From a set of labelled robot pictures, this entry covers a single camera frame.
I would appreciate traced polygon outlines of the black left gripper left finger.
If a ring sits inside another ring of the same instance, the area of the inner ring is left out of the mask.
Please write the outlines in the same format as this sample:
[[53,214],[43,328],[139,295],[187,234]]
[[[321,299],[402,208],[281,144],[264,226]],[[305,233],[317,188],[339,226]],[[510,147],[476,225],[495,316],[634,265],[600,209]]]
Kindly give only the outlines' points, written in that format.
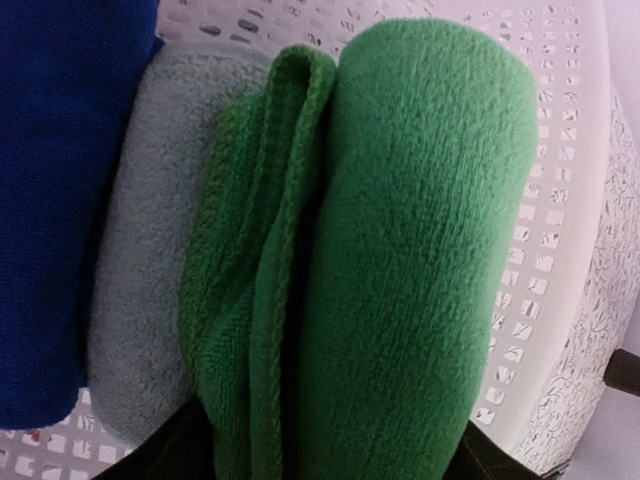
[[142,445],[95,480],[214,478],[212,427],[201,402],[192,397]]

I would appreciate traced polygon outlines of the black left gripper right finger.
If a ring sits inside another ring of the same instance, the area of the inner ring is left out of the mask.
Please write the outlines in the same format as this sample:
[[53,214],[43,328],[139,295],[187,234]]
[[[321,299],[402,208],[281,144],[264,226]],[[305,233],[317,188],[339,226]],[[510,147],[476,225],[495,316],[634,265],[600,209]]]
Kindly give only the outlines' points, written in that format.
[[472,421],[449,463],[444,480],[539,480],[540,476],[513,459]]

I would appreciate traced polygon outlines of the green microfiber towel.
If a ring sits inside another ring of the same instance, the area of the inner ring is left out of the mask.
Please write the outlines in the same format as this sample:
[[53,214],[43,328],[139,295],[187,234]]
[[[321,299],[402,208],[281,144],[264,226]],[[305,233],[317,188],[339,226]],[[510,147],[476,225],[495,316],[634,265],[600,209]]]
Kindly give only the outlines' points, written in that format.
[[179,302],[218,479],[440,479],[537,143],[490,36],[380,22],[226,107]]

